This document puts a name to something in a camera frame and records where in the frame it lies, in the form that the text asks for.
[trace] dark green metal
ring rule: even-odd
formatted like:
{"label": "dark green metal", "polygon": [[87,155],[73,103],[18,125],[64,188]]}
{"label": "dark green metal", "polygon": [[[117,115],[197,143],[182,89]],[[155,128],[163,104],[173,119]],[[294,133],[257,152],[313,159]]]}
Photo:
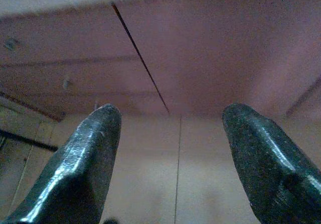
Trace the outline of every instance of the dark green metal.
{"label": "dark green metal", "polygon": [[286,133],[244,104],[228,106],[223,125],[261,223],[321,223],[321,173]]}
{"label": "dark green metal", "polygon": [[89,115],[49,160],[26,199],[2,224],[99,223],[120,127],[120,113],[110,104]]}

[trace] beige wall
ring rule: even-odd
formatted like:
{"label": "beige wall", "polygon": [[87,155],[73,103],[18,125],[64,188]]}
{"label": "beige wall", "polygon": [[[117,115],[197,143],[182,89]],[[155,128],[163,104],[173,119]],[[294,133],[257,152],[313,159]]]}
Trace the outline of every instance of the beige wall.
{"label": "beige wall", "polygon": [[[58,124],[39,122],[32,129],[36,139],[61,146],[84,117],[67,116]],[[220,120],[123,116],[122,122],[102,220],[114,216],[120,223],[169,224],[176,216],[178,224],[259,223],[237,176]],[[320,123],[277,123],[321,168]],[[18,148],[21,145],[11,146],[10,155]],[[52,155],[37,147],[21,152],[27,161],[15,165],[20,166],[15,175],[18,188],[1,192],[12,201],[11,210],[28,193]],[[19,158],[12,158],[12,163],[18,163]],[[7,187],[4,176],[12,174],[1,174],[0,185]],[[0,208],[0,219],[9,209]]]}

